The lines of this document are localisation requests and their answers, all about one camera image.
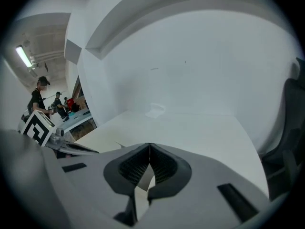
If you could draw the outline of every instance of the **black office chair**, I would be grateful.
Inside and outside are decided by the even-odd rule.
[[[297,80],[285,82],[285,125],[278,146],[265,154],[262,164],[267,177],[270,198],[287,192],[290,186],[285,175],[283,152],[291,151],[297,166],[304,159],[305,146],[305,61],[297,58],[300,74]]]

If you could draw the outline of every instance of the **fluorescent light tube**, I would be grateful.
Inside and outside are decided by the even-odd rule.
[[[25,54],[25,52],[24,52],[22,46],[18,46],[18,47],[16,48],[16,52],[17,52],[17,54],[21,57],[22,61],[25,63],[25,65],[26,65],[28,68],[32,67],[32,64],[31,64],[31,62],[29,61],[27,55]]]

